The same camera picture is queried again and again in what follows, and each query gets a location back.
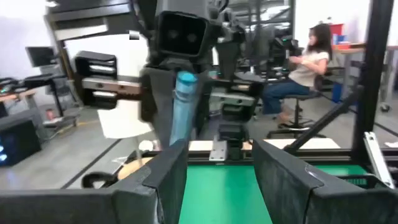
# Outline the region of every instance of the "green surface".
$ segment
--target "green surface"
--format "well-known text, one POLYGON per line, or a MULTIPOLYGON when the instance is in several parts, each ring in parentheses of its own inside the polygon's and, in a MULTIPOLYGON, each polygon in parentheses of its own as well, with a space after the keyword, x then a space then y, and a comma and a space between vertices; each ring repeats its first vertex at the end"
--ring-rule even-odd
MULTIPOLYGON (((333 175, 364 174, 360 166, 318 166, 333 175)), ((272 223, 253 166, 189 166, 180 224, 272 223)))

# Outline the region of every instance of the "red container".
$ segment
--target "red container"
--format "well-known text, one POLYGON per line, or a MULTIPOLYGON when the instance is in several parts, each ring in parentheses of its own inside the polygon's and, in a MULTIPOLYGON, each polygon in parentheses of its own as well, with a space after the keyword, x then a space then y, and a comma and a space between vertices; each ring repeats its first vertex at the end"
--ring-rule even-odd
POLYGON ((330 32, 331 35, 337 34, 337 35, 343 35, 343 25, 344 24, 332 24, 330 25, 330 32))

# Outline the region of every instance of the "white wall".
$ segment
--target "white wall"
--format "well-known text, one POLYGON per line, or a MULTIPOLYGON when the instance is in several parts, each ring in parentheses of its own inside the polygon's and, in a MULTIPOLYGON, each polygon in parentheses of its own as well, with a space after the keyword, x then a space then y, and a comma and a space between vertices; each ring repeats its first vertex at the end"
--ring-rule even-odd
POLYGON ((331 17, 344 24, 343 33, 350 42, 364 42, 371 0, 296 0, 294 36, 301 47, 308 42, 309 28, 331 17))
MULTIPOLYGON (((0 0, 0 77, 22 79, 39 74, 31 67, 25 47, 52 44, 44 14, 44 0, 0 0)), ((35 99, 39 105, 54 102, 44 88, 37 89, 35 99)))

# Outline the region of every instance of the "stool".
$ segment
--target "stool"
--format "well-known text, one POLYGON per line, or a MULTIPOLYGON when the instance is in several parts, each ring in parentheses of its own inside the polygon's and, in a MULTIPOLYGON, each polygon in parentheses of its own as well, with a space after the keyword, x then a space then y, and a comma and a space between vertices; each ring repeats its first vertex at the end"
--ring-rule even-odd
MULTIPOLYGON (((317 75, 314 81, 315 90, 311 91, 309 95, 287 95, 285 99, 296 99, 296 105, 294 109, 294 120, 290 121, 291 125, 280 125, 280 129, 275 131, 270 131, 267 134, 267 139, 270 139, 274 134, 293 134, 294 138, 296 138, 299 134, 304 133, 306 130, 311 128, 309 123, 312 123, 313 120, 308 119, 306 121, 300 122, 300 112, 302 109, 300 108, 300 101, 305 101, 309 99, 318 98, 321 96, 319 90, 322 88, 323 77, 321 75, 317 75)), ((326 136, 322 134, 317 134, 316 137, 325 138, 326 136)))

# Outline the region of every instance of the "wooden table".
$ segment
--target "wooden table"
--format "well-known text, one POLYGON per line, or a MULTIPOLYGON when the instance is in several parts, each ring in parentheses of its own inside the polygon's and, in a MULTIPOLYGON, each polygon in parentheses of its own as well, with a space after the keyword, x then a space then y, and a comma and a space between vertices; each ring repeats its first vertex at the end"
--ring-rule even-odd
POLYGON ((27 91, 23 91, 22 93, 3 95, 3 96, 0 96, 0 102, 5 102, 7 100, 16 100, 18 98, 32 96, 35 93, 36 93, 35 90, 27 90, 27 91))
POLYGON ((29 108, 37 107, 35 101, 33 100, 33 95, 35 94, 34 90, 23 91, 18 94, 8 94, 8 95, 0 95, 0 118, 8 116, 8 111, 4 106, 4 102, 8 100, 16 100, 18 98, 26 98, 29 108))
MULTIPOLYGON (((295 139, 265 139, 264 141, 272 144, 279 149, 291 144, 295 139)), ((307 141, 301 149, 339 149, 334 140, 330 138, 313 138, 307 141)), ((213 149, 213 141, 191 141, 189 151, 210 151, 213 149)), ((251 150, 251 145, 247 142, 243 143, 243 150, 251 150)))

